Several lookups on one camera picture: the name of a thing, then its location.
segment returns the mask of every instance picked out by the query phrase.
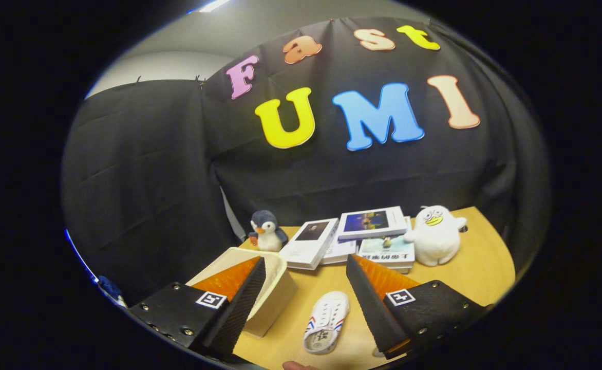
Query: black cloth backdrop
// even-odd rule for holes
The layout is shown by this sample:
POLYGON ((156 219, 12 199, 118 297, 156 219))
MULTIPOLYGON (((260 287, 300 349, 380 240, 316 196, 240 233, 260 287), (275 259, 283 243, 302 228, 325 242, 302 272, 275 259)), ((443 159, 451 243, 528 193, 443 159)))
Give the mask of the black cloth backdrop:
POLYGON ((245 230, 258 209, 282 225, 300 225, 387 206, 410 216, 420 206, 476 206, 505 239, 517 271, 538 250, 550 217, 548 155, 515 82, 446 27, 396 18, 335 19, 286 33, 224 66, 202 89, 194 81, 146 81, 96 94, 73 123, 62 176, 73 241, 128 304, 186 281, 238 243, 219 185, 245 230), (440 51, 397 32, 405 24, 426 31, 440 51), (359 28, 380 30, 397 46, 365 49, 353 36, 359 28), (283 45, 301 35, 322 50, 288 65, 283 45), (233 100, 226 70, 251 55, 259 58, 252 89, 233 100), (444 100, 426 82, 437 75, 458 78, 478 127, 448 126, 444 100), (409 86, 425 136, 374 139, 368 149, 349 151, 346 120, 332 98, 355 90, 376 106, 381 87, 395 82, 409 86), (280 99, 283 128, 293 131, 298 117, 285 96, 300 87, 311 89, 315 133, 303 145, 277 149, 254 110, 280 99))
POLYGON ((436 25, 391 18, 346 18, 295 30, 247 51, 212 75, 203 88, 203 113, 209 124, 210 152, 226 197, 246 229, 257 209, 269 209, 283 225, 337 217, 346 211, 401 206, 415 216, 420 206, 449 209, 477 206, 502 234, 517 269, 537 250, 549 219, 547 152, 529 102, 515 83, 472 44, 436 25), (426 50, 397 28, 425 30, 440 51, 426 50), (395 42, 392 51, 371 51, 353 31, 374 28, 395 42), (288 65, 282 48, 310 35, 322 50, 288 65), (231 99, 226 70, 256 55, 251 91, 231 99), (458 78, 458 87, 481 124, 456 130, 449 111, 426 80, 458 78), (346 120, 331 101, 344 91, 359 91, 375 106, 381 87, 401 82, 425 137, 387 140, 350 152, 346 120), (287 93, 310 87, 315 133, 286 150, 266 142, 254 109, 281 100, 283 127, 298 127, 287 93))
POLYGON ((62 162, 71 239, 128 305, 186 283, 238 240, 205 156, 200 83, 146 81, 86 99, 62 162))

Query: pink letter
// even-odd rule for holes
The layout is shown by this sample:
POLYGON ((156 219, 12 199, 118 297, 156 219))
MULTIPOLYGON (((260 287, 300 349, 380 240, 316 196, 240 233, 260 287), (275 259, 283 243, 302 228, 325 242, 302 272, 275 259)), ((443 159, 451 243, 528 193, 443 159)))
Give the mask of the pink letter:
POLYGON ((246 79, 252 80, 255 77, 256 71, 251 65, 258 63, 258 61, 257 56, 250 56, 225 72, 230 77, 231 84, 233 84, 233 94, 231 95, 233 100, 251 90, 251 84, 247 84, 246 79))

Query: black plastic mount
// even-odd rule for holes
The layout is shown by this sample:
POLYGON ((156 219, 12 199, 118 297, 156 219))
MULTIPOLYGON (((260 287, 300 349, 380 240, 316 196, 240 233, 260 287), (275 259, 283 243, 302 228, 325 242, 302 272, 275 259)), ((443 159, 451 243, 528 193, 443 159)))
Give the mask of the black plastic mount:
POLYGON ((462 331, 487 312, 486 307, 437 280, 388 293, 383 302, 416 353, 462 331))
POLYGON ((381 301, 352 255, 346 275, 378 349, 390 360, 418 354, 467 328, 492 307, 482 307, 442 281, 388 292, 381 301))
POLYGON ((129 311, 168 340, 205 356, 227 359, 265 278, 264 258, 259 258, 232 302, 225 295, 174 282, 129 311))

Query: book cover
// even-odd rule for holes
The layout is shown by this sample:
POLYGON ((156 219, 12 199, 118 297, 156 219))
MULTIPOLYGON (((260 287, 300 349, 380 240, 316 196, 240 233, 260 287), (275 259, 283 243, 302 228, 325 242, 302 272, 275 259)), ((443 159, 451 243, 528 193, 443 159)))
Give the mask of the book cover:
POLYGON ((330 263, 346 262, 348 255, 358 252, 356 241, 340 242, 337 235, 324 253, 324 257, 319 262, 320 265, 329 265, 330 263))
MULTIPOLYGON (((410 228, 411 218, 405 216, 404 221, 410 228)), ((415 246, 413 243, 407 243, 403 235, 363 239, 358 255, 394 269, 413 267, 416 260, 415 246)))
POLYGON ((337 225, 338 218, 304 223, 278 255, 287 261, 288 267, 316 269, 335 237, 337 225))
POLYGON ((348 241, 365 237, 400 235, 406 223, 400 207, 343 213, 338 225, 338 239, 348 241))

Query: wooden table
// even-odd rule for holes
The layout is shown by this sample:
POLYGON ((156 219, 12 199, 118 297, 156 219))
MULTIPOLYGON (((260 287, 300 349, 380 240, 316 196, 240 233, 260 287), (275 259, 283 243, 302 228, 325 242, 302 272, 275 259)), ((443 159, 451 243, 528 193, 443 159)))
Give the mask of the wooden table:
MULTIPOLYGON (((468 231, 461 234, 458 253, 445 265, 426 267, 415 262, 406 276, 418 283, 438 279, 480 305, 496 303, 515 279, 508 248, 478 209, 459 209, 452 214, 467 218, 468 231)), ((282 229, 292 237, 299 227, 282 229)), ((257 250, 248 240, 240 247, 257 250)), ((242 332, 233 353, 266 368, 282 368, 284 361, 293 360, 320 370, 372 368, 400 358, 386 360, 372 356, 374 337, 346 277, 346 263, 320 265, 315 271, 288 270, 298 290, 287 308, 263 338, 242 332), (303 349, 302 341, 312 306, 332 290, 347 294, 351 311, 344 320, 334 351, 325 355, 309 354, 303 349)))

